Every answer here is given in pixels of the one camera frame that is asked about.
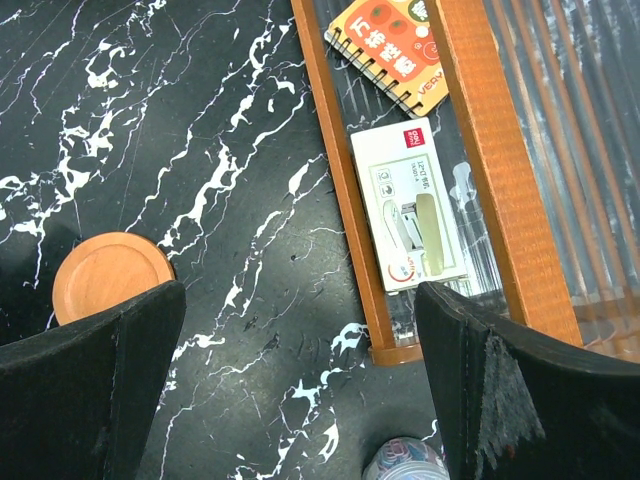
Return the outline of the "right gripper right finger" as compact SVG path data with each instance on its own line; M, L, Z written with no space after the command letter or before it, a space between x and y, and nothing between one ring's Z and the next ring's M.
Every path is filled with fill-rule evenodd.
M454 479L635 479L639 367L553 339L443 284L414 311Z

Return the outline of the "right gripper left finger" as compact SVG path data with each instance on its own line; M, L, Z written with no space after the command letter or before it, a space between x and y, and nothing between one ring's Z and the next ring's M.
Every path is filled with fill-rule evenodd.
M135 478L185 312L168 281L2 346L2 478Z

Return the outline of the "light wood coaster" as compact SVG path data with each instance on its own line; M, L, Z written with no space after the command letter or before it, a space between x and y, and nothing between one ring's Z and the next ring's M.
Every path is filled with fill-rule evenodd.
M57 270L52 304L59 325L106 311L176 278L162 250L133 233L107 232L77 245Z

